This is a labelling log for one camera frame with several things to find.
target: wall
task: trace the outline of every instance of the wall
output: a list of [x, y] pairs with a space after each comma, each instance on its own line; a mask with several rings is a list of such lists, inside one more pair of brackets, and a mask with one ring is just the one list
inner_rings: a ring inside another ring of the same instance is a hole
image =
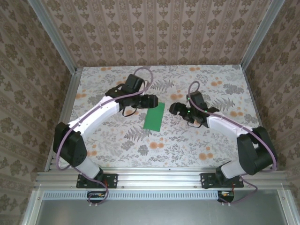
[[70, 74], [26, 0], [0, 1], [0, 224], [22, 220]]
[[42, 0], [77, 67], [239, 64], [270, 0]]
[[246, 69], [254, 98], [300, 207], [300, 1], [286, 0]]

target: green card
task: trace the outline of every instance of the green card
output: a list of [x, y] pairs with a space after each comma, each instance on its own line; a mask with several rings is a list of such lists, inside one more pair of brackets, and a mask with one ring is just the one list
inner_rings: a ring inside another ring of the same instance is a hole
[[163, 120], [165, 104], [158, 103], [158, 106], [152, 109], [148, 109], [144, 129], [160, 131], [161, 122]]

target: floral patterned surface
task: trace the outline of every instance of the floral patterned surface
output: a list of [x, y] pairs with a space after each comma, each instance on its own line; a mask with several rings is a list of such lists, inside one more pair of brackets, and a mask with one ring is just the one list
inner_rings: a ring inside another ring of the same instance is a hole
[[[125, 82], [138, 67], [85, 67], [71, 120], [92, 108], [104, 93]], [[235, 142], [206, 127], [189, 127], [168, 110], [174, 102], [186, 103], [190, 83], [198, 80], [200, 92], [214, 106], [236, 121], [256, 127], [255, 109], [240, 65], [151, 66], [154, 82], [148, 94], [165, 103], [160, 132], [143, 129], [147, 109], [130, 117], [112, 116], [86, 141], [88, 155], [101, 166], [219, 166], [237, 158]], [[149, 79], [146, 70], [138, 76]], [[126, 108], [125, 114], [133, 109]]]

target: metal panel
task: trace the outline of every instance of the metal panel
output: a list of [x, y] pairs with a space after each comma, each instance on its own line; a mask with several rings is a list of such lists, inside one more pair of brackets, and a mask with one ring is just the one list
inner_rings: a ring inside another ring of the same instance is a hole
[[[236, 199], [248, 191], [236, 191]], [[216, 200], [43, 201], [37, 225], [286, 225], [277, 191], [222, 206]]]
[[[45, 191], [43, 200], [87, 200], [88, 191]], [[216, 200], [218, 191], [110, 190], [108, 200]]]
[[246, 70], [253, 56], [255, 55], [259, 45], [262, 43], [266, 36], [270, 26], [275, 20], [278, 12], [280, 11], [285, 0], [274, 0], [271, 2], [268, 11], [266, 12], [261, 24], [259, 25], [242, 61], [241, 66], [243, 70]]

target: purple cable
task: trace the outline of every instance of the purple cable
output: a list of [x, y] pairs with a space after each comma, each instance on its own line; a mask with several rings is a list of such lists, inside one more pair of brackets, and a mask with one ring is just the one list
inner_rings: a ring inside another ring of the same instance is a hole
[[201, 112], [203, 112], [203, 113], [206, 113], [206, 114], [208, 114], [208, 115], [211, 115], [211, 116], [216, 116], [216, 117], [219, 117], [219, 118], [221, 118], [221, 119], [224, 119], [224, 120], [226, 120], [226, 121], [228, 121], [228, 122], [230, 122], [230, 123], [232, 123], [232, 124], [234, 124], [234, 125], [236, 125], [236, 126], [238, 126], [239, 128], [241, 128], [241, 129], [243, 129], [243, 130], [245, 130], [245, 131], [247, 131], [248, 133], [250, 133], [253, 137], [255, 137], [265, 148], [266, 148], [266, 150], [269, 152], [269, 154], [271, 155], [271, 158], [272, 158], [272, 162], [273, 162], [273, 167], [272, 167], [272, 171], [275, 171], [276, 170], [276, 168], [277, 168], [277, 165], [276, 165], [276, 159], [275, 159], [275, 157], [274, 157], [274, 154], [273, 154], [273, 152], [271, 151], [271, 149], [268, 147], [268, 145], [259, 137], [259, 136], [257, 136], [255, 133], [253, 133], [251, 130], [249, 130], [248, 128], [246, 128], [246, 127], [244, 127], [243, 125], [241, 125], [241, 124], [239, 124], [239, 123], [237, 123], [237, 122], [235, 122], [235, 121], [233, 121], [233, 120], [231, 120], [231, 119], [229, 119], [229, 118], [227, 118], [227, 117], [223, 117], [223, 116], [221, 116], [221, 115], [218, 115], [218, 114], [215, 114], [215, 113], [210, 113], [210, 112], [206, 112], [206, 111], [204, 111], [203, 109], [200, 109], [194, 102], [193, 102], [193, 100], [192, 100], [192, 98], [191, 98], [191, 88], [192, 88], [192, 86], [193, 86], [193, 84], [194, 83], [197, 83], [198, 84], [198, 87], [197, 87], [197, 90], [196, 91], [198, 91], [199, 90], [199, 87], [200, 87], [200, 83], [198, 82], [198, 81], [194, 81], [194, 82], [192, 82], [191, 84], [190, 84], [190, 86], [189, 86], [189, 88], [188, 88], [188, 97], [189, 97], [189, 99], [190, 99], [190, 102], [192, 103], [192, 105], [197, 109], [197, 110], [199, 110], [199, 111], [201, 111]]
[[243, 198], [241, 198], [241, 199], [239, 199], [239, 200], [237, 200], [237, 201], [235, 201], [235, 202], [228, 202], [228, 201], [226, 201], [225, 199], [220, 198], [220, 197], [219, 197], [219, 199], [221, 199], [223, 202], [225, 202], [225, 203], [227, 203], [227, 204], [233, 205], [233, 204], [236, 204], [236, 203], [240, 203], [241, 201], [243, 201], [243, 200], [249, 198], [250, 196], [254, 195], [254, 194], [257, 192], [258, 187], [257, 187], [256, 185], [249, 183], [249, 182], [246, 181], [242, 176], [240, 176], [240, 178], [241, 178], [242, 181], [245, 182], [246, 184], [248, 184], [248, 185], [250, 185], [250, 186], [253, 186], [253, 187], [255, 188], [255, 190], [254, 190], [253, 192], [251, 192], [250, 194], [248, 194], [247, 196], [245, 196], [245, 197], [243, 197]]
[[[150, 82], [147, 84], [147, 86], [146, 86], [143, 90], [141, 90], [141, 91], [139, 91], [139, 92], [136, 92], [136, 93], [133, 93], [133, 94], [128, 94], [128, 95], [123, 95], [123, 96], [115, 97], [115, 98], [112, 98], [112, 99], [110, 99], [110, 100], [107, 100], [106, 102], [104, 102], [104, 103], [102, 103], [102, 104], [99, 104], [97, 107], [95, 107], [92, 111], [90, 111], [88, 114], [86, 114], [81, 120], [79, 120], [73, 127], [71, 127], [71, 128], [67, 131], [67, 133], [65, 134], [65, 136], [62, 138], [62, 140], [61, 140], [61, 142], [60, 142], [60, 145], [59, 145], [59, 147], [58, 147], [57, 154], [56, 154], [56, 168], [57, 168], [59, 171], [64, 171], [64, 170], [68, 169], [68, 168], [71, 166], [71, 165], [68, 165], [68, 166], [66, 166], [65, 168], [60, 168], [60, 166], [59, 166], [60, 152], [61, 152], [62, 146], [64, 145], [64, 143], [65, 143], [67, 137], [70, 135], [70, 133], [71, 133], [71, 132], [72, 132], [72, 131], [80, 124], [80, 123], [82, 123], [86, 118], [88, 118], [88, 117], [89, 117], [90, 115], [92, 115], [96, 110], [98, 110], [99, 108], [103, 107], [104, 105], [106, 105], [106, 104], [108, 104], [108, 103], [110, 103], [110, 102], [112, 102], [112, 101], [116, 101], [116, 100], [122, 99], [122, 98], [127, 98], [127, 97], [132, 97], [132, 96], [140, 95], [140, 94], [142, 94], [143, 92], [146, 92], [146, 91], [150, 88], [150, 86], [151, 86], [152, 83], [153, 83], [153, 79], [154, 79], [153, 73], [152, 73], [152, 71], [151, 71], [150, 69], [148, 69], [147, 67], [140, 67], [140, 68], [138, 68], [138, 69], [135, 70], [134, 75], [136, 74], [137, 71], [139, 71], [139, 70], [141, 70], [141, 69], [146, 69], [146, 70], [148, 70], [148, 71], [150, 72], [150, 75], [151, 75], [151, 80], [150, 80]], [[108, 188], [107, 188], [107, 186], [106, 186], [104, 183], [102, 183], [102, 182], [100, 182], [100, 181], [98, 181], [98, 180], [94, 180], [94, 179], [92, 179], [92, 178], [89, 178], [88, 176], [86, 176], [85, 174], [83, 174], [82, 172], [80, 172], [79, 170], [77, 170], [77, 171], [78, 171], [79, 173], [81, 173], [81, 175], [82, 175], [83, 177], [85, 177], [86, 179], [91, 180], [91, 181], [96, 182], [96, 183], [99, 183], [99, 184], [101, 184], [101, 185], [106, 189], [106, 195], [105, 195], [104, 199], [100, 202], [100, 203], [102, 203], [102, 202], [108, 197]]]

